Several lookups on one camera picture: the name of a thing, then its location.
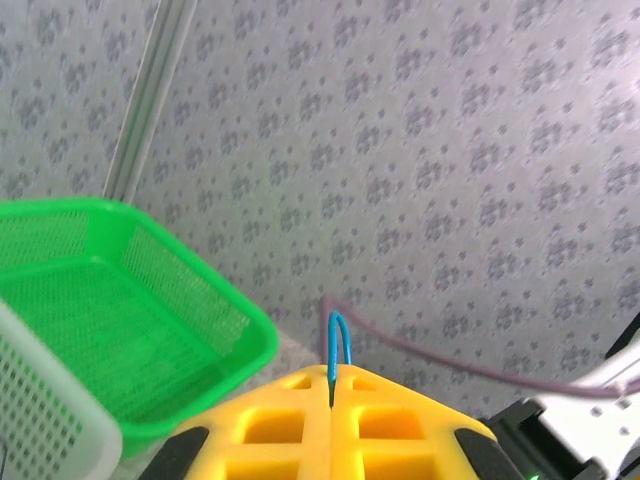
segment yellow robot part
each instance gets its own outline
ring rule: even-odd
[[[479,421],[351,365],[329,408],[313,366],[187,421],[140,480],[478,480],[461,431],[497,448]]]

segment black rubber edge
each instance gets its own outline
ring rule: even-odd
[[[138,480],[184,480],[209,436],[205,427],[194,427],[167,440]]]
[[[525,480],[492,439],[468,428],[454,433],[478,480]]]
[[[596,459],[580,462],[539,420],[544,409],[535,401],[518,401],[483,420],[507,457],[525,478],[606,480]]]

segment blue wire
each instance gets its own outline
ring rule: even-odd
[[[327,365],[327,377],[329,381],[329,406],[333,407],[333,401],[336,391],[336,379],[338,376],[338,334],[336,331],[336,323],[340,326],[340,334],[342,336],[342,350],[344,355],[344,363],[351,365],[351,337],[349,336],[349,327],[344,317],[339,312],[332,312],[329,315],[329,358]]]

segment rectangular hole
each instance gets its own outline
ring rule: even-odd
[[[301,443],[304,418],[301,410],[257,410],[247,424],[244,443]]]
[[[367,408],[358,419],[360,438],[422,440],[418,417],[406,408]]]
[[[364,480],[435,479],[433,461],[426,454],[385,455],[367,453],[362,457]]]
[[[297,480],[297,462],[238,462],[227,465],[226,480]]]

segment purple cable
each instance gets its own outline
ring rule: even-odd
[[[522,377],[520,375],[504,373],[480,365],[456,360],[455,358],[447,357],[446,355],[442,355],[440,353],[418,347],[417,345],[412,345],[411,343],[405,342],[380,330],[378,327],[373,325],[372,321],[366,320],[349,305],[331,295],[323,295],[321,299],[320,357],[322,358],[323,363],[327,363],[327,322],[332,311],[339,311],[340,313],[342,313],[342,315],[347,317],[351,321],[351,323],[357,325],[362,330],[370,333],[371,335],[377,337],[385,343],[400,348],[401,350],[413,353],[414,355],[418,355],[420,357],[434,361],[441,365],[454,368],[456,370],[462,370],[474,375],[479,375],[481,377],[489,378],[500,383],[506,383],[518,387],[530,388],[543,392],[557,393],[572,397],[605,399],[620,398],[620,392],[612,387],[580,387],[577,385],[553,382],[549,380],[537,380],[535,378]],[[624,394],[633,395],[639,392],[640,379],[636,379],[627,384]]]

